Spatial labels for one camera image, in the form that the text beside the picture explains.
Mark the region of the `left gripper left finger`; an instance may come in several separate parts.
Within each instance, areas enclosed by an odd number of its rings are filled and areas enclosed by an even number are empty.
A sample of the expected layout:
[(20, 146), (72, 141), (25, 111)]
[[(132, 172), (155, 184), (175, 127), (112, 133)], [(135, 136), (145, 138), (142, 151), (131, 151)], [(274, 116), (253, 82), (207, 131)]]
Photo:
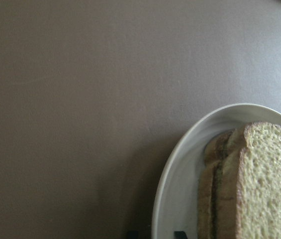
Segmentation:
[(126, 239), (138, 239), (138, 231), (128, 231)]

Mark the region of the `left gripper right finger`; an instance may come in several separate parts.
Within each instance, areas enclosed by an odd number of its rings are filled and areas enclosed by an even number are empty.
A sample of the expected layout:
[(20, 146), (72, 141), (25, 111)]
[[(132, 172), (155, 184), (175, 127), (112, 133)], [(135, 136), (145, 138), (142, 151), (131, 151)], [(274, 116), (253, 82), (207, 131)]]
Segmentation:
[(187, 239), (187, 235), (184, 231), (174, 231), (175, 239)]

